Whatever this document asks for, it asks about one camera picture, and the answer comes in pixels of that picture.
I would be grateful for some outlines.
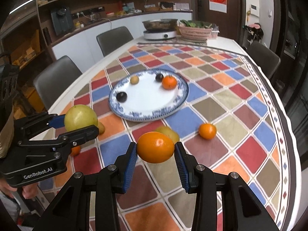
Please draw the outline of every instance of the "brown door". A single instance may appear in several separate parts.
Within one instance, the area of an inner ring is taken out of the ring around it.
[[[239,42],[242,22],[242,1],[226,0],[227,13],[209,9],[209,0],[197,0],[197,20],[219,26],[219,36]]]

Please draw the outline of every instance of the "pot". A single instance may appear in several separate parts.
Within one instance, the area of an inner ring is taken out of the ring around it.
[[[145,29],[152,33],[177,30],[177,19],[149,20],[142,23]]]

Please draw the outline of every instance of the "oval plate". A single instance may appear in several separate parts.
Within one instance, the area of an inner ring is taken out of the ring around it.
[[[177,87],[165,90],[155,76],[162,73],[177,79]],[[139,82],[130,83],[130,78],[137,75]],[[116,95],[127,93],[125,102],[118,102]],[[110,109],[119,117],[133,122],[155,121],[173,114],[187,99],[187,82],[176,73],[166,69],[147,69],[130,74],[120,80],[109,95]]]

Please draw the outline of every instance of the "orange fruit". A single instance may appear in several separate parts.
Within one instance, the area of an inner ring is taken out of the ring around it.
[[[76,146],[76,147],[73,147],[70,151],[70,155],[72,157],[75,157],[76,155],[79,155],[80,153],[80,150],[81,150],[81,147],[80,146]]]
[[[171,90],[177,86],[177,80],[173,76],[168,75],[163,78],[161,84],[163,85],[164,89]]]
[[[147,132],[139,137],[137,154],[149,163],[161,163],[168,160],[174,152],[173,141],[159,132]]]
[[[209,123],[201,124],[199,127],[199,135],[207,140],[213,139],[216,135],[216,132],[216,127]]]

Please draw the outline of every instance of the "table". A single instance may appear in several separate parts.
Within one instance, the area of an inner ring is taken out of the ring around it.
[[[171,116],[154,122],[130,122],[110,111],[108,95],[118,80],[146,68],[175,71],[188,82],[189,96]],[[50,200],[75,172],[98,172],[124,154],[131,141],[161,125],[178,132],[198,163],[215,172],[236,171],[264,204],[280,230],[291,230],[299,207],[301,168],[295,137],[278,94],[233,40],[218,38],[207,45],[179,40],[133,40],[108,55],[76,80],[55,102],[50,113],[65,114],[76,104],[94,109],[106,131],[82,145],[67,161],[67,172],[40,183]],[[213,123],[217,135],[204,140],[198,127]],[[56,138],[65,129],[40,137]],[[138,159],[132,184],[118,195],[122,230],[190,230],[195,195],[181,187],[174,158],[161,164]],[[95,193],[90,225],[95,230]],[[217,193],[218,230],[222,230],[221,194]]]

